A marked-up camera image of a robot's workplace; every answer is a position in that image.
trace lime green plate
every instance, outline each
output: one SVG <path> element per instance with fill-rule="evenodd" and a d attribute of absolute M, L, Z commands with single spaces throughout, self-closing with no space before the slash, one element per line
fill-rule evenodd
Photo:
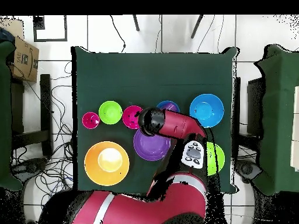
<path fill-rule="evenodd" d="M 116 124 L 123 115 L 121 106 L 115 101 L 106 101 L 100 105 L 99 117 L 105 124 Z"/>
<path fill-rule="evenodd" d="M 216 154 L 218 160 L 218 171 L 220 171 L 224 166 L 225 156 L 223 150 L 217 145 L 216 146 Z M 207 142 L 207 163 L 208 163 L 208 176 L 216 174 L 216 159 L 215 159 L 215 151 L 214 145 L 212 142 Z"/>

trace pink bowl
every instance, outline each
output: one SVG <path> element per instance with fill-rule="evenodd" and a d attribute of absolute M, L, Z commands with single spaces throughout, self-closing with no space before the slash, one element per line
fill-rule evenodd
<path fill-rule="evenodd" d="M 127 107 L 123 112 L 124 125 L 130 129 L 138 129 L 138 116 L 137 112 L 141 112 L 142 108 L 138 106 Z"/>
<path fill-rule="evenodd" d="M 99 125 L 100 118 L 96 113 L 89 111 L 88 113 L 85 113 L 82 117 L 82 123 L 85 128 L 94 129 Z"/>

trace chair leg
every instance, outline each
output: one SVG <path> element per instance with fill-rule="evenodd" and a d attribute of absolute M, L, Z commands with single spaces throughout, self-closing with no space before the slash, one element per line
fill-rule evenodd
<path fill-rule="evenodd" d="M 195 36 L 195 34 L 196 34 L 196 31 L 197 31 L 197 28 L 199 27 L 199 23 L 201 22 L 202 18 L 203 18 L 203 15 L 199 15 L 199 18 L 198 18 L 198 20 L 197 20 L 197 22 L 196 22 L 196 24 L 195 24 L 195 27 L 194 27 L 194 29 L 193 29 L 193 32 L 192 32 L 192 34 L 191 34 L 191 39 L 194 38 L 194 36 Z"/>
<path fill-rule="evenodd" d="M 133 15 L 133 18 L 134 18 L 134 23 L 135 23 L 136 31 L 139 31 L 139 25 L 138 25 L 138 21 L 137 21 L 136 15 Z"/>

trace purple plate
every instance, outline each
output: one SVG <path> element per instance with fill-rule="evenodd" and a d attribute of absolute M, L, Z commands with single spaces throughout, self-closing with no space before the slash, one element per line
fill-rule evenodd
<path fill-rule="evenodd" d="M 134 149 L 138 156 L 151 162 L 162 159 L 171 146 L 170 138 L 164 136 L 145 136 L 138 129 L 133 139 Z"/>

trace blue bowl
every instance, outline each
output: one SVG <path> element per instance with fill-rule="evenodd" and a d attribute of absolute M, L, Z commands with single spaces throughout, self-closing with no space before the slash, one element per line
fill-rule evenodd
<path fill-rule="evenodd" d="M 190 105 L 190 116 L 198 119 L 204 128 L 217 125 L 222 120 L 223 115 L 223 103 L 213 94 L 201 94 Z"/>
<path fill-rule="evenodd" d="M 157 105 L 157 107 L 159 109 L 167 109 L 167 110 L 170 110 L 170 111 L 175 111 L 177 113 L 180 112 L 179 106 L 171 100 L 164 100 L 164 101 L 160 102 Z"/>

